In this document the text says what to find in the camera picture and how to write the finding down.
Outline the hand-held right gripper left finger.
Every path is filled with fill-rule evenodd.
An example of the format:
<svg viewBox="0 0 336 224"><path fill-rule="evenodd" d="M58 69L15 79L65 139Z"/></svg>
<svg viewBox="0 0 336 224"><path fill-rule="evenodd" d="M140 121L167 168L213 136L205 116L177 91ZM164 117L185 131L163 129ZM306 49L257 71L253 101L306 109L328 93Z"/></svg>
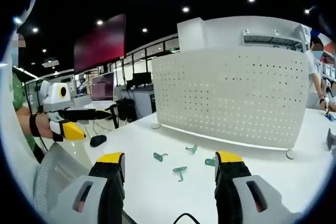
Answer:
<svg viewBox="0 0 336 224"><path fill-rule="evenodd" d="M125 154L100 157L58 195L54 223L122 223Z"/></svg>

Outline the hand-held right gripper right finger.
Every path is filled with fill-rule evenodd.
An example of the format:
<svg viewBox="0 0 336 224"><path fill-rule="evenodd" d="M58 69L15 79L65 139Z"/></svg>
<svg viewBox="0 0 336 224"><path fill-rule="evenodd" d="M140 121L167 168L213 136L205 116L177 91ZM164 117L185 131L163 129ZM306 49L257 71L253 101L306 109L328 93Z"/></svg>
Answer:
<svg viewBox="0 0 336 224"><path fill-rule="evenodd" d="M218 223L296 223L282 196L259 175L252 175L243 159L234 154L215 154L215 200Z"/></svg>

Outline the person's left hand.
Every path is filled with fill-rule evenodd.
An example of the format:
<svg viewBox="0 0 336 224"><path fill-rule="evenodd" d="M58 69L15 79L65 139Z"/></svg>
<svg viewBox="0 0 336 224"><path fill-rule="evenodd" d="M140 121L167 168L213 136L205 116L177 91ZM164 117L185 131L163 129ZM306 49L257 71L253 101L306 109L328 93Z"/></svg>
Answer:
<svg viewBox="0 0 336 224"><path fill-rule="evenodd" d="M47 114L37 114L35 117L35 122L41 137L53 139L54 133L50 129L49 117Z"/></svg>

